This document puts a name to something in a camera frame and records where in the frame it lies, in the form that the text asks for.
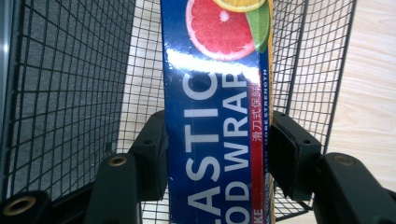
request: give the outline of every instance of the wire mesh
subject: wire mesh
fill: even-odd
[[[274,103],[325,150],[353,0],[274,1]],[[94,180],[163,109],[159,0],[20,1],[14,9],[2,136],[3,198],[43,189],[52,199]],[[307,207],[281,200],[276,217]],[[143,203],[144,223],[168,223],[169,197]]]

